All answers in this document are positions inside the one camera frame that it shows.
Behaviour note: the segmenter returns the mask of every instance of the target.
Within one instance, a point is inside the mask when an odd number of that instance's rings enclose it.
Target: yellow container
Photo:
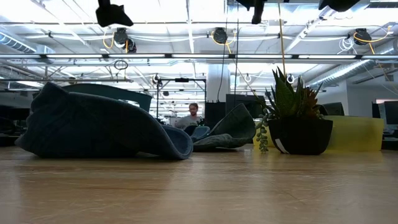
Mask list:
[[[381,150],[383,119],[354,116],[325,116],[325,119],[333,121],[331,138],[326,152]]]

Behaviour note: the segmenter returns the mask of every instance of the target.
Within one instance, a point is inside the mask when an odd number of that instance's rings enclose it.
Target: white pillar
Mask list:
[[[226,101],[226,94],[229,94],[231,72],[228,70],[228,64],[208,66],[207,73],[207,102],[216,103],[218,90],[220,89],[219,101]]]

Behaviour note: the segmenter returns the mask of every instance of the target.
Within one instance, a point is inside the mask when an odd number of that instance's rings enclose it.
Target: desk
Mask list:
[[[0,223],[397,223],[398,152],[39,159],[0,148]]]

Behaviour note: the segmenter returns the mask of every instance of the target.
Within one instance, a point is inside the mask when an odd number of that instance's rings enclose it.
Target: gray shirt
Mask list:
[[[200,117],[199,116],[191,116],[188,115],[184,118],[182,118],[181,120],[179,120],[176,124],[175,127],[176,128],[180,128],[180,129],[185,129],[186,127],[190,126],[190,125],[198,125],[197,121],[200,121]]]

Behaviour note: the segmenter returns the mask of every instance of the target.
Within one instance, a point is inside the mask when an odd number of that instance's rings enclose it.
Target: table surface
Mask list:
[[[0,148],[0,223],[394,223],[398,152],[39,159]]]

